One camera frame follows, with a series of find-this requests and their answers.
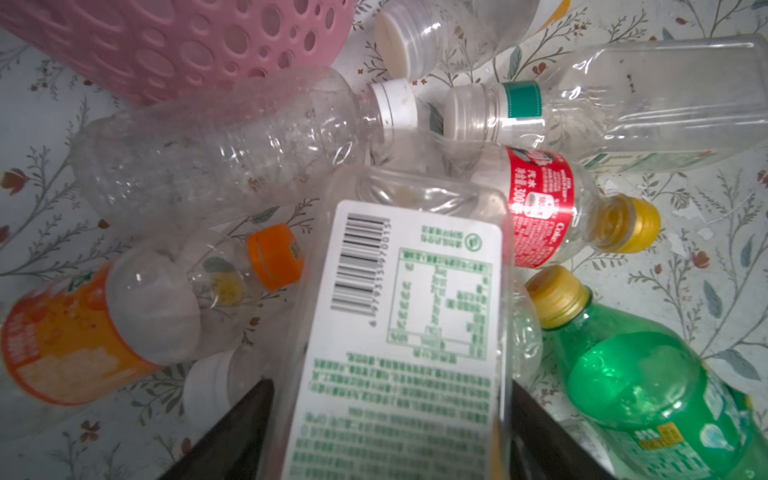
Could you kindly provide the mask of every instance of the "green plastic bottle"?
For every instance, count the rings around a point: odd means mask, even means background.
[[[568,398],[617,457],[647,478],[768,478],[750,400],[672,330],[592,303],[553,266],[526,283]]]

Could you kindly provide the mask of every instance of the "floral pattern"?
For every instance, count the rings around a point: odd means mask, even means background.
[[[353,30],[335,67],[357,90],[389,79],[373,34],[386,0],[359,0]],[[765,32],[765,0],[575,2],[560,21],[475,71],[434,71],[413,82],[433,121],[445,91],[457,84],[532,79],[581,45],[661,38],[709,38]],[[0,288],[3,306],[45,281],[104,262],[131,247],[84,201],[68,166],[69,141],[89,120],[127,107],[87,78],[0,31]],[[675,329],[722,378],[752,395],[768,432],[768,157],[747,152],[686,174],[602,177],[603,190],[646,198],[664,229],[646,252],[585,251],[566,266],[607,305]],[[287,223],[309,244],[316,198],[264,205],[224,228],[243,239]],[[240,339],[251,342],[270,313],[295,298],[295,287],[265,295]],[[95,402],[67,422],[0,449],[9,478],[156,478],[190,451],[203,432],[180,401],[188,364],[141,379]],[[564,397],[552,356],[530,390],[556,419],[578,417]]]

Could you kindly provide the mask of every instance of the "black object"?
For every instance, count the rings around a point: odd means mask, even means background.
[[[275,387],[262,380],[160,480],[251,479],[270,417]]]
[[[514,480],[613,480],[517,383],[512,389]],[[259,467],[274,385],[262,380],[160,480],[250,480]]]

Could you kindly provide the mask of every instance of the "teal label band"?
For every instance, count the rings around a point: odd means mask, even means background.
[[[508,118],[541,116],[541,89],[535,81],[511,81],[503,85],[507,91]]]

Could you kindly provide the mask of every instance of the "barcode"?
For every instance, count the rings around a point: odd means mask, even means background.
[[[389,219],[349,214],[339,255],[339,269],[333,284],[331,309],[376,316],[376,275],[381,265],[382,245]]]

